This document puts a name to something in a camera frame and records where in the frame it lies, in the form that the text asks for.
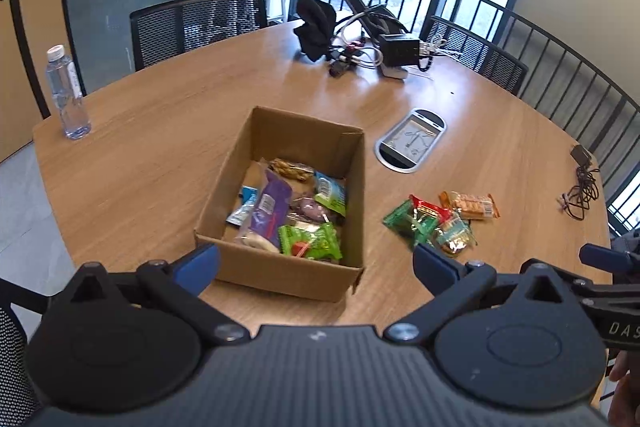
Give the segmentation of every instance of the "snack package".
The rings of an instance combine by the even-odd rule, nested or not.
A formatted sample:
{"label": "snack package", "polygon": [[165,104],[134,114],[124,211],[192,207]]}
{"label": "snack package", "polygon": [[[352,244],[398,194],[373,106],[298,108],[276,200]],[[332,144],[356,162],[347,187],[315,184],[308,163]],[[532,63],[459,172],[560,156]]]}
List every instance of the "snack package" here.
{"label": "snack package", "polygon": [[338,215],[314,199],[313,194],[294,196],[289,205],[296,214],[314,223],[335,223]]}
{"label": "snack package", "polygon": [[431,233],[437,225],[449,219],[451,212],[409,196],[404,203],[387,214],[382,223],[401,237],[409,240],[411,247],[429,240]]}
{"label": "snack package", "polygon": [[469,245],[478,244],[468,224],[455,211],[449,219],[440,223],[433,231],[433,242],[450,257],[457,256]]}
{"label": "snack package", "polygon": [[316,173],[308,165],[303,163],[293,163],[280,158],[276,158],[269,162],[271,169],[282,176],[290,180],[298,180],[299,182],[306,183],[314,177]]}
{"label": "snack package", "polygon": [[470,196],[459,192],[443,192],[440,194],[440,204],[450,210],[455,210],[462,219],[492,219],[500,217],[498,207],[495,206],[491,194],[487,196]]}
{"label": "snack package", "polygon": [[230,225],[236,225],[236,227],[241,226],[247,216],[251,213],[255,200],[258,199],[258,189],[244,186],[240,192],[240,197],[242,198],[242,205],[238,210],[234,210],[229,214],[229,217],[226,218],[226,222]]}
{"label": "snack package", "polygon": [[342,258],[338,237],[331,223],[323,223],[315,232],[284,225],[278,229],[278,234],[284,255],[305,257],[315,261],[321,259],[338,261]]}
{"label": "snack package", "polygon": [[264,169],[265,183],[251,214],[244,220],[236,241],[248,247],[280,253],[278,229],[284,225],[292,189],[275,172]]}
{"label": "snack package", "polygon": [[344,187],[336,180],[316,171],[316,195],[314,199],[342,217],[347,215]]}

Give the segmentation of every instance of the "white bottle cap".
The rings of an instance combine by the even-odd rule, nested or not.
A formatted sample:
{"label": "white bottle cap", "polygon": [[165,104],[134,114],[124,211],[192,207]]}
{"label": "white bottle cap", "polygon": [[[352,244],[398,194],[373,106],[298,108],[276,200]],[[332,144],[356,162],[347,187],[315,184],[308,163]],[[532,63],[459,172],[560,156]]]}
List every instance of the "white bottle cap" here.
{"label": "white bottle cap", "polygon": [[49,62],[55,62],[65,56],[65,47],[62,44],[53,46],[52,49],[47,51],[47,58]]}

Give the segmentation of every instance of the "purple snack package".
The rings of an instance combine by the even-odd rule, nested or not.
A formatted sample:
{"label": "purple snack package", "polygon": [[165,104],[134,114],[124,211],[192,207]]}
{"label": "purple snack package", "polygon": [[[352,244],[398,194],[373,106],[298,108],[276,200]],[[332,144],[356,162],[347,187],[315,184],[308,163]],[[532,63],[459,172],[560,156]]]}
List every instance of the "purple snack package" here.
{"label": "purple snack package", "polygon": [[287,218],[292,188],[269,169],[265,169],[264,174],[267,183],[251,216],[242,224],[238,239],[248,247],[280,253],[278,229]]}

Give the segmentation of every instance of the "gray floor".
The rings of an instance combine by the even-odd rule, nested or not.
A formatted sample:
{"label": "gray floor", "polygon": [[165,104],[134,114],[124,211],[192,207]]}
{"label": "gray floor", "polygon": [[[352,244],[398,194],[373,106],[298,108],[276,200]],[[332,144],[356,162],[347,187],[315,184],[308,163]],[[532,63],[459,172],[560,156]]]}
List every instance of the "gray floor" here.
{"label": "gray floor", "polygon": [[[74,272],[30,144],[0,163],[0,277],[53,295]],[[14,309],[30,336],[40,316]]]}

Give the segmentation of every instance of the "white logo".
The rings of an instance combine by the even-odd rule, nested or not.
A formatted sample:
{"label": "white logo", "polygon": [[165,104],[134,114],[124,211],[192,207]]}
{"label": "white logo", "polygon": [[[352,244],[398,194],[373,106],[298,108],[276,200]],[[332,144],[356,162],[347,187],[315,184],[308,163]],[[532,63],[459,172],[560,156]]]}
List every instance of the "white logo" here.
{"label": "white logo", "polygon": [[309,335],[309,338],[312,341],[316,341],[316,342],[324,341],[326,338],[326,333],[324,333],[324,331],[316,331],[316,333],[311,333]]}

